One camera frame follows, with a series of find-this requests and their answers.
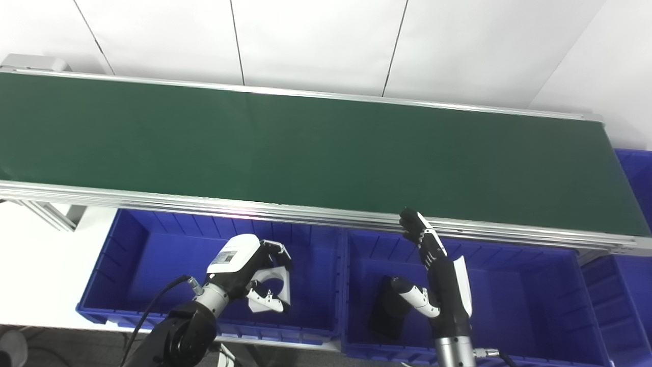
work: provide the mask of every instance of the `blue storage crate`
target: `blue storage crate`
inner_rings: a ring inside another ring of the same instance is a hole
[[[616,149],[623,172],[627,176],[634,196],[652,229],[652,152],[645,150]]]
[[[605,256],[582,272],[615,367],[652,366],[652,259]]]
[[[647,341],[652,343],[652,257],[618,255],[615,256],[615,261],[641,320]]]
[[[575,251],[448,239],[444,244],[452,258],[466,258],[475,347],[499,348],[523,366],[609,365]],[[396,342],[380,340],[366,327],[383,276],[403,275],[427,285],[416,247],[399,234],[351,231],[348,263],[343,352],[434,363],[430,326],[416,311],[406,317]]]
[[[133,327],[159,290],[182,274],[203,281],[227,240],[242,233],[286,245],[292,309],[252,313],[246,299],[235,300],[218,320],[222,335],[316,344],[339,336],[346,232],[323,226],[119,210],[77,311]],[[143,327],[193,296],[185,285],[168,291]]]

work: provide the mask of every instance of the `aluminum rail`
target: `aluminum rail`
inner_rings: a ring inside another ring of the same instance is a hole
[[[400,231],[398,214],[45,183],[0,180],[0,197],[11,200],[36,200],[84,206],[105,206],[186,214],[220,215],[243,219],[264,219],[289,223],[332,225],[375,231]],[[581,263],[586,263],[607,253],[652,256],[652,238],[648,237],[463,219],[437,217],[428,217],[427,219],[443,237],[536,246],[569,247],[578,250]]]

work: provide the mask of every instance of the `white label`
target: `white label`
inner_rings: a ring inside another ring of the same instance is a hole
[[[233,259],[233,257],[237,252],[238,251],[222,251],[219,254],[217,254],[217,256],[215,257],[211,265],[228,264],[231,262],[231,260]]]

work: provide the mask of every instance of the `floor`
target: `floor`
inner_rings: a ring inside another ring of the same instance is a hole
[[[128,335],[119,332],[28,328],[23,331],[29,345],[25,367],[116,367],[122,358]],[[255,367],[242,345],[229,343],[229,350],[244,367]],[[266,367],[397,367],[397,363],[351,359],[339,353],[298,351],[287,348],[258,347]],[[209,353],[199,367],[217,366],[218,354]]]

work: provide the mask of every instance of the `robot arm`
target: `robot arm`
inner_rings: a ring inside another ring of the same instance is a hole
[[[412,209],[400,214],[403,236],[419,248],[433,293],[403,277],[392,280],[393,289],[417,311],[428,317],[441,367],[474,367],[471,344],[471,289],[464,257],[448,258],[439,236],[427,220]]]
[[[198,295],[171,310],[121,366],[197,365],[217,335],[217,317],[231,300],[247,296],[274,311],[287,311],[289,305],[252,281],[256,271],[272,266],[274,260],[291,270],[292,260],[281,243],[259,240],[254,234],[231,238],[208,266]]]

